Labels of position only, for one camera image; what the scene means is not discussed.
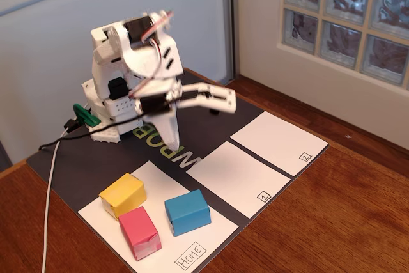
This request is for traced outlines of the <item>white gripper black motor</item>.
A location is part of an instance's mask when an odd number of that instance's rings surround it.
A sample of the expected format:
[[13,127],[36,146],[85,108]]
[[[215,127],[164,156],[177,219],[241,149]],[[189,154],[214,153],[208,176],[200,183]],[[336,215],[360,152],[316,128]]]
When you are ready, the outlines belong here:
[[182,83],[177,78],[152,79],[132,92],[138,115],[150,116],[164,144],[172,151],[180,146],[176,109],[173,105],[181,98]]

